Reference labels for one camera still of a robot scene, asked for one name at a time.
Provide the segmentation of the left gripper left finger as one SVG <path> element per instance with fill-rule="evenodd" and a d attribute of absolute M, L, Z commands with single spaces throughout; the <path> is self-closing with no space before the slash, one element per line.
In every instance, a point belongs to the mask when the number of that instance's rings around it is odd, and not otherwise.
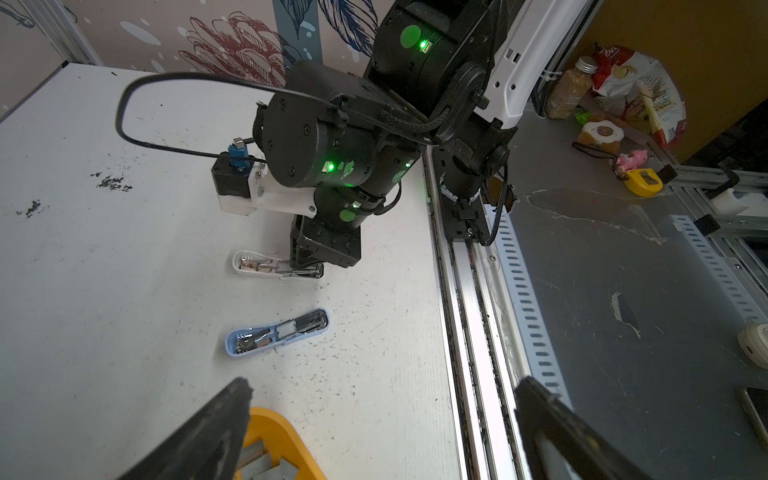
<path fill-rule="evenodd" d="M 237 377 L 126 471 L 123 479 L 232 479 L 250 422 L 252 388 Z"/>

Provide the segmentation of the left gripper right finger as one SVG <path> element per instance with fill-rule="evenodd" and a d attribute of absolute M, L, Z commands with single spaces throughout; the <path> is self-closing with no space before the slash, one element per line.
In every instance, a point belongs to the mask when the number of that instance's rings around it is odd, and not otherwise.
<path fill-rule="evenodd" d="M 649 475 L 532 376 L 514 389 L 515 415 L 533 479 L 647 479 Z"/>

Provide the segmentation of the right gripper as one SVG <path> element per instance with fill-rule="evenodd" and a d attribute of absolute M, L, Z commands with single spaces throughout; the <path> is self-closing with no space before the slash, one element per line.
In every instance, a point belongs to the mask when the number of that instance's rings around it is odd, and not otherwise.
<path fill-rule="evenodd" d="M 336 231 L 314 218 L 295 215 L 290 234 L 290 264 L 294 269 L 319 263 L 353 267 L 361 259 L 361 232 L 361 227 Z"/>

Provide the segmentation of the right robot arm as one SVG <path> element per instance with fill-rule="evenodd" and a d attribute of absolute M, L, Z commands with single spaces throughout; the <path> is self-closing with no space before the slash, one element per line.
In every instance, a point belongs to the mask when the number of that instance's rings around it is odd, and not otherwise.
<path fill-rule="evenodd" d="M 424 154 L 434 164 L 448 239 L 492 244 L 481 193 L 506 174 L 509 144 L 582 1 L 398 1 L 362 76 L 301 61 L 260 105 L 253 134 L 270 174 L 309 188 L 290 265 L 351 267 L 361 226 L 398 202 Z"/>

